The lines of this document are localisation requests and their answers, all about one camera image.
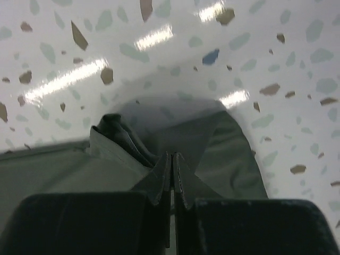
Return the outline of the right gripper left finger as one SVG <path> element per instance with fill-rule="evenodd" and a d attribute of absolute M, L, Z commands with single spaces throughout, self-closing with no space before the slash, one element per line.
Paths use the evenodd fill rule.
<path fill-rule="evenodd" d="M 31 195 L 1 234 L 1 254 L 164 254 L 169 245 L 168 153 L 128 191 Z"/>

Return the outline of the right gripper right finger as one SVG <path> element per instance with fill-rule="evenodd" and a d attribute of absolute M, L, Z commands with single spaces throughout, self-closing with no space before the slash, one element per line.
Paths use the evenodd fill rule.
<path fill-rule="evenodd" d="M 321 210 L 301 199 L 224 199 L 172 157 L 177 254 L 339 254 Z"/>

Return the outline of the dark grey t shirt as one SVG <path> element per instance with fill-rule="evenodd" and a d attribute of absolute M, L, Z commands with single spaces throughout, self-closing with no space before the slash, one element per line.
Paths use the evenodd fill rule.
<path fill-rule="evenodd" d="M 166 127 L 146 139 L 121 115 L 107 114 L 91 127 L 87 141 L 1 155 L 1 206 L 38 193 L 125 191 L 165 152 L 179 153 L 189 170 L 223 197 L 267 197 L 249 142 L 227 112 Z"/>

